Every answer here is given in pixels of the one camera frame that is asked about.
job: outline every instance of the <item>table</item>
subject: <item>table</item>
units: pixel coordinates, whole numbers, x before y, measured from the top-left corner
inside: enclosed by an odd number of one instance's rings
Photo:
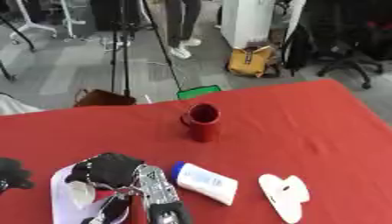
[[[221,109],[219,141],[196,143],[186,136],[179,117],[196,102]],[[333,80],[153,105],[4,116],[0,127],[2,156],[22,160],[37,184],[1,196],[2,223],[51,223],[50,177],[105,151],[143,158],[165,171],[184,160],[239,180],[232,206],[179,189],[193,223],[281,224],[257,184],[265,173],[295,174],[308,185],[311,201],[301,223],[392,220],[392,130]]]

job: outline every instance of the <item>mug handle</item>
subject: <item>mug handle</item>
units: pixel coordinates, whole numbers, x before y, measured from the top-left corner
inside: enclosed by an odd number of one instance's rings
[[[189,119],[189,115],[188,114],[183,114],[179,120],[182,122],[182,124],[184,124],[186,127],[190,127],[191,126],[191,121]]]

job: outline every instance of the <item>black glove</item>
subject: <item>black glove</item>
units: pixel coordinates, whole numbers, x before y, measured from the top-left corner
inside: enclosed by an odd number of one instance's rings
[[[22,170],[21,167],[21,163],[15,159],[0,157],[0,193],[10,188],[31,189],[34,187],[34,184],[28,180],[32,174]]]
[[[144,161],[122,154],[105,153],[78,163],[66,183],[80,181],[106,184],[113,188],[129,186],[135,169]]]

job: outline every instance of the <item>red mug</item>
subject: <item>red mug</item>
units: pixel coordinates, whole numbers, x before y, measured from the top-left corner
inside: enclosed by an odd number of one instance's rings
[[[221,112],[208,103],[196,104],[181,116],[181,122],[189,127],[191,138],[202,143],[218,138],[221,132],[220,119]]]

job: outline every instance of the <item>black backpack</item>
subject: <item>black backpack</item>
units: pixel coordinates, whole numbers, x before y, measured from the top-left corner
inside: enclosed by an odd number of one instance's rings
[[[311,57],[312,45],[308,31],[299,24],[282,46],[283,67],[290,69],[291,76],[300,68],[305,67]]]

